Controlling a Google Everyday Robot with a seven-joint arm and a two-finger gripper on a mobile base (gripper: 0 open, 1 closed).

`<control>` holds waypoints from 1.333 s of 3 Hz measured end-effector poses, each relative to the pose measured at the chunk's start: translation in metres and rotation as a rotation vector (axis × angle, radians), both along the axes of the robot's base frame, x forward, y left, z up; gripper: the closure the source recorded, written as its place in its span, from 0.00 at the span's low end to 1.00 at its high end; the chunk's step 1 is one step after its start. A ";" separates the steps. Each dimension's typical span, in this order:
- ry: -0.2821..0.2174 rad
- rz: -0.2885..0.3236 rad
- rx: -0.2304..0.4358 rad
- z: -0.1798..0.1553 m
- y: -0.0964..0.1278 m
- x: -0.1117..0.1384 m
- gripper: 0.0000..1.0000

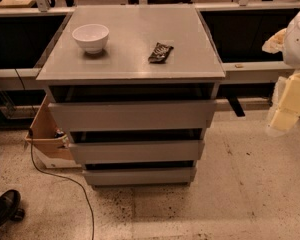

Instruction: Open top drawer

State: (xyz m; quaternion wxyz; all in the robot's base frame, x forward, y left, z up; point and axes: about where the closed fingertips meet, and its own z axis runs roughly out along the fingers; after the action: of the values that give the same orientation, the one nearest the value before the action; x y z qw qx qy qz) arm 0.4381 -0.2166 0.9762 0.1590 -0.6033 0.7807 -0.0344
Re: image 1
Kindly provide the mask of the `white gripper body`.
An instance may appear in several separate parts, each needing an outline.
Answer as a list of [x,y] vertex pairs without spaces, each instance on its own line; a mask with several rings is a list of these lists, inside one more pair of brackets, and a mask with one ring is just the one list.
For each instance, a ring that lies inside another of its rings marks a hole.
[[283,92],[278,110],[288,115],[300,115],[300,71],[282,80]]

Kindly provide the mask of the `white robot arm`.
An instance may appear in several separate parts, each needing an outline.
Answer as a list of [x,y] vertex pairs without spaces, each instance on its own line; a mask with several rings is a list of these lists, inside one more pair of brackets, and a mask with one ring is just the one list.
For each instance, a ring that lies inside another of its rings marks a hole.
[[288,79],[280,78],[275,86],[279,100],[274,103],[267,133],[280,136],[292,129],[300,118],[300,11],[286,28],[263,44],[262,50],[272,54],[281,52],[284,63],[295,70]]

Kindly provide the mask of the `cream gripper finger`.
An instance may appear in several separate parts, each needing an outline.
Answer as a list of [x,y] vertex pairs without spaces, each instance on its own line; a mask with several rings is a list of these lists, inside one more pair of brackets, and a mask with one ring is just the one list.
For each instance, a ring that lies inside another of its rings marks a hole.
[[276,54],[284,50],[284,38],[286,29],[281,29],[271,36],[262,46],[262,50],[266,53]]
[[290,113],[289,111],[276,110],[270,121],[270,127],[277,131],[286,132],[296,124],[298,119],[298,114]]

